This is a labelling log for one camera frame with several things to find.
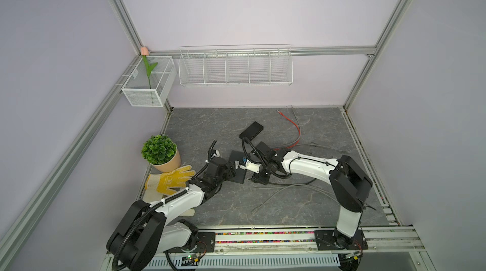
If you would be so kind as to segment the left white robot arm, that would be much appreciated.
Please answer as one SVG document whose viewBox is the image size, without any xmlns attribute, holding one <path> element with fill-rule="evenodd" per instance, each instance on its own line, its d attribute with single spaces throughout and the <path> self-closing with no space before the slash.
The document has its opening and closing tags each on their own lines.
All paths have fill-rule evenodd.
<svg viewBox="0 0 486 271">
<path fill-rule="evenodd" d="M 111 269 L 142 270 L 158 250 L 185 246 L 198 229 L 182 221 L 170 225 L 171 221 L 216 195 L 236 172 L 234 162 L 211 157 L 176 194 L 151 203 L 137 200 L 131 204 L 106 244 L 113 255 Z"/>
</svg>

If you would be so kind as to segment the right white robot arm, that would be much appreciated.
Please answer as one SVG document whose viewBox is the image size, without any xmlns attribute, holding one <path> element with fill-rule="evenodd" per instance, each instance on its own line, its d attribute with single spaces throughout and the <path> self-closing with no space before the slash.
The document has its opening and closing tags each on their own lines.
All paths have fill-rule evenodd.
<svg viewBox="0 0 486 271">
<path fill-rule="evenodd" d="M 348 155 L 319 158 L 288 148 L 274 150 L 263 142 L 244 157 L 244 167 L 253 173 L 251 180 L 269 184 L 270 176 L 288 179 L 293 174 L 311 177 L 331 186 L 333 198 L 340 205 L 339 216 L 328 244 L 337 249 L 365 249 L 359 225 L 373 182 Z"/>
</svg>

